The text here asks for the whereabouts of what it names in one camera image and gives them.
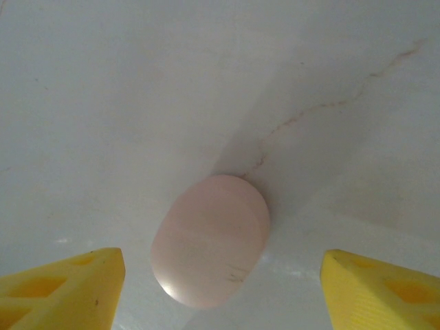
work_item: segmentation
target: pink stone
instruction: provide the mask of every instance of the pink stone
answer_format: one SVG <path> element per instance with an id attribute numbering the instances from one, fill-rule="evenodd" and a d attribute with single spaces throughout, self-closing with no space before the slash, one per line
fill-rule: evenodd
<path id="1" fill-rule="evenodd" d="M 267 205 L 251 184 L 209 177 L 180 195 L 163 220 L 151 246 L 154 275 L 185 305 L 218 306 L 257 264 L 269 226 Z"/>

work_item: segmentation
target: white tabletop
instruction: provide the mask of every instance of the white tabletop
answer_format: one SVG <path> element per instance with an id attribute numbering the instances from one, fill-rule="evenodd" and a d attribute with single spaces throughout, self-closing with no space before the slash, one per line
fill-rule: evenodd
<path id="1" fill-rule="evenodd" d="M 440 275 L 437 0 L 3 0 L 0 275 L 119 246 L 113 329 L 326 329 L 340 248 Z M 173 200 L 245 175 L 268 247 L 226 305 L 169 298 Z"/>

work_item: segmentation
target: pink egg-shaped object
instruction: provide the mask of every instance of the pink egg-shaped object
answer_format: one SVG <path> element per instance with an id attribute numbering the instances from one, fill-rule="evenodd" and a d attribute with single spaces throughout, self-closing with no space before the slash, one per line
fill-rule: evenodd
<path id="1" fill-rule="evenodd" d="M 257 189 L 238 177 L 209 177 L 180 195 L 163 220 L 151 246 L 154 275 L 187 306 L 218 306 L 257 264 L 269 227 Z"/>

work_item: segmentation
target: crack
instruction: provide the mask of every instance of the crack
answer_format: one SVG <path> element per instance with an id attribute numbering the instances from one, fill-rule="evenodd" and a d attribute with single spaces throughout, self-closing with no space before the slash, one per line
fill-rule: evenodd
<path id="1" fill-rule="evenodd" d="M 3 0 L 1 2 L 1 5 L 0 5 L 0 17 L 1 17 L 1 14 L 3 13 L 3 9 L 5 8 L 7 2 L 8 2 L 8 0 Z"/>
<path id="2" fill-rule="evenodd" d="M 390 69 L 398 66 L 402 61 L 406 60 L 407 58 L 410 58 L 411 56 L 417 54 L 419 50 L 425 45 L 426 41 L 428 39 L 423 38 L 419 39 L 414 42 L 414 47 L 407 52 L 403 52 L 398 54 L 394 59 L 381 71 L 370 74 L 370 77 L 379 78 L 383 77 Z"/>
<path id="3" fill-rule="evenodd" d="M 412 57 L 413 55 L 417 54 L 419 50 L 425 45 L 427 39 L 419 39 L 414 42 L 414 47 L 406 52 L 399 53 L 392 59 L 392 61 L 385 66 L 382 70 L 369 74 L 364 80 L 362 81 L 359 91 L 351 98 L 348 98 L 346 100 L 336 101 L 336 102 L 330 102 L 330 103 L 323 103 L 314 105 L 310 108 L 306 108 L 304 110 L 301 110 L 297 115 L 294 117 L 286 120 L 285 122 L 279 124 L 275 129 L 273 129 L 268 135 L 266 135 L 260 142 L 260 145 L 258 148 L 261 151 L 261 156 L 259 157 L 258 161 L 251 167 L 249 170 L 244 172 L 244 174 L 240 175 L 241 178 L 246 179 L 250 174 L 257 171 L 262 165 L 264 165 L 265 161 L 269 157 L 269 151 L 265 148 L 267 145 L 267 142 L 272 139 L 274 136 L 277 136 L 282 130 L 289 128 L 291 125 L 297 123 L 302 117 L 304 117 L 306 114 L 317 111 L 320 109 L 325 108 L 335 108 L 335 107 L 343 107 L 347 104 L 355 102 L 358 98 L 360 98 L 366 89 L 366 86 L 369 84 L 369 82 L 374 78 L 381 78 L 384 77 L 385 74 L 388 73 L 392 68 L 398 66 L 402 61 L 406 60 L 407 58 Z"/>

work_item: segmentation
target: dark mark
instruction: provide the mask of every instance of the dark mark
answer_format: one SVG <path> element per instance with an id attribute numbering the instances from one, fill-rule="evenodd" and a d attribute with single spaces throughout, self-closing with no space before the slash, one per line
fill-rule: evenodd
<path id="1" fill-rule="evenodd" d="M 3 0 L 1 2 L 1 5 L 0 5 L 0 17 L 1 17 L 1 14 L 3 13 L 3 9 L 5 8 L 7 2 L 8 2 L 8 0 Z"/>
<path id="2" fill-rule="evenodd" d="M 313 230 L 313 229 L 307 229 L 307 230 L 303 230 L 302 231 L 302 234 L 305 236 L 305 237 L 308 237 L 308 236 L 310 236 L 311 234 L 313 234 L 315 232 L 315 230 Z"/>
<path id="3" fill-rule="evenodd" d="M 10 169 L 12 169 L 12 166 L 9 166 L 7 168 L 4 168 L 3 170 L 0 170 L 0 174 L 8 172 Z"/>
<path id="4" fill-rule="evenodd" d="M 237 267 L 237 266 L 231 265 L 231 264 L 229 264 L 229 263 L 227 263 L 226 265 L 227 265 L 228 267 L 234 269 L 234 270 L 238 270 L 238 271 L 240 271 L 240 272 L 243 272 L 243 273 L 249 274 L 249 271 L 246 270 L 246 269 L 244 269 L 244 268 L 240 268 L 240 267 Z"/>
<path id="5" fill-rule="evenodd" d="M 231 274 L 226 280 L 233 283 L 242 283 L 244 281 L 243 278 L 234 274 Z"/>

